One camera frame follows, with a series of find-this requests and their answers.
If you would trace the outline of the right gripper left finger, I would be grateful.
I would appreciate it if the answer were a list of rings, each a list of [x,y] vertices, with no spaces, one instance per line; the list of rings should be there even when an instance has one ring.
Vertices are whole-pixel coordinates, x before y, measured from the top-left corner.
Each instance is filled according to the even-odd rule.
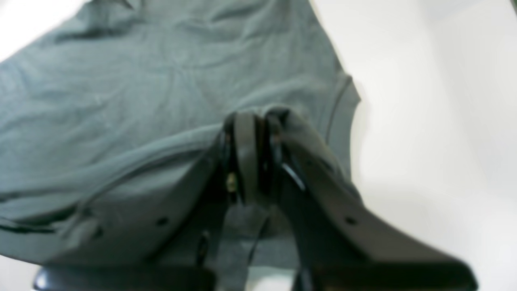
[[[213,291],[212,230],[256,200],[256,117],[232,114],[214,144],[149,214],[51,259],[35,291]]]

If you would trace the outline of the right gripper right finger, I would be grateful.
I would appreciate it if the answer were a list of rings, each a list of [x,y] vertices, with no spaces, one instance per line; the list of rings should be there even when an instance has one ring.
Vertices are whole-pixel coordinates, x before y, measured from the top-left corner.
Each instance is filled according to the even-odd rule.
[[[261,186],[286,215],[300,267],[294,291],[476,291],[470,267],[370,212],[351,185],[288,132],[283,110],[258,119]]]

